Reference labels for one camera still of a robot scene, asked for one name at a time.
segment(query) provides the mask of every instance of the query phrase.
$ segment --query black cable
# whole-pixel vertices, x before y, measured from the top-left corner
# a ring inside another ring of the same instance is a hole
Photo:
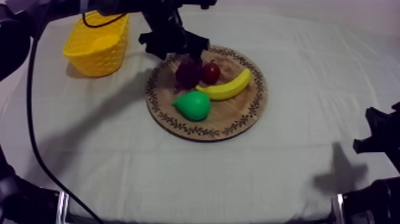
[[[126,14],[122,14],[122,15],[118,16],[117,18],[114,18],[106,23],[102,23],[102,24],[98,24],[98,25],[91,25],[86,21],[86,15],[84,13],[82,13],[82,21],[83,21],[83,24],[85,24],[85,26],[87,26],[89,28],[100,28],[100,27],[107,26],[107,25],[119,20],[120,18],[124,17],[125,15]]]
[[[72,199],[74,199],[82,208],[84,208],[99,224],[104,224],[103,221],[87,206],[85,205],[76,195],[74,195],[67,187],[65,187],[47,168],[45,163],[40,156],[38,146],[36,144],[35,138],[35,129],[33,128],[33,116],[32,116],[32,76],[33,76],[33,68],[36,57],[36,50],[38,48],[38,42],[40,37],[40,30],[43,30],[46,26],[46,16],[51,8],[51,5],[55,2],[52,0],[48,3],[48,7],[45,12],[42,14],[42,18],[39,22],[39,32],[35,34],[32,43],[32,50],[30,51],[29,57],[29,65],[28,65],[28,74],[27,74],[27,85],[26,85],[26,113],[28,119],[28,130],[29,130],[29,138],[30,143],[32,145],[33,153],[39,163],[40,167],[43,171],[49,176],[49,178],[54,181],[63,191],[65,191]]]

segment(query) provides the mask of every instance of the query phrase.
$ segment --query wooden plate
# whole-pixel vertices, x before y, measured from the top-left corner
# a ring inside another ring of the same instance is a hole
[[[191,122],[180,115],[172,102],[187,93],[175,89],[175,71],[184,55],[171,55],[153,71],[146,86],[146,102],[155,121],[170,133],[192,141],[220,141],[232,138],[254,125],[263,113],[267,88],[259,68],[244,55],[221,46],[204,51],[203,63],[215,60],[221,68],[216,85],[227,83],[245,68],[252,72],[249,85],[234,98],[212,101],[211,112],[202,122]]]

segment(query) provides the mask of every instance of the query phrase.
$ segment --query yellow basket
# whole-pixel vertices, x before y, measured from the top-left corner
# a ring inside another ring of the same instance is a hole
[[[89,24],[108,22],[119,15],[102,16],[98,12],[86,16]],[[63,53],[84,75],[101,77],[117,71],[123,61],[128,40],[129,16],[99,28],[89,28],[80,19],[73,29]]]

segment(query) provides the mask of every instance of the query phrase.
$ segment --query white wall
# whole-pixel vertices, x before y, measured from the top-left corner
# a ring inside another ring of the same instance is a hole
[[[247,1],[268,12],[328,21],[400,37],[400,0],[219,0]]]

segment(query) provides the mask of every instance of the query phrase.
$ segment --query plastic fruit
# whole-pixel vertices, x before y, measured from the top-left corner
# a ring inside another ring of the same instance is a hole
[[[192,89],[200,81],[202,61],[195,62],[191,57],[185,57],[175,72],[179,87]]]
[[[203,66],[201,80],[206,84],[212,85],[218,81],[220,75],[220,67],[214,63],[214,60],[211,60],[210,63]]]
[[[211,110],[208,96],[198,91],[182,95],[172,105],[185,118],[197,122],[206,119]]]
[[[230,81],[229,83],[225,83],[222,85],[201,87],[196,86],[196,90],[203,92],[208,95],[211,100],[224,100],[229,99],[237,94],[239,94],[242,90],[245,89],[247,84],[250,82],[251,72],[249,69],[245,69],[241,72],[241,74]]]

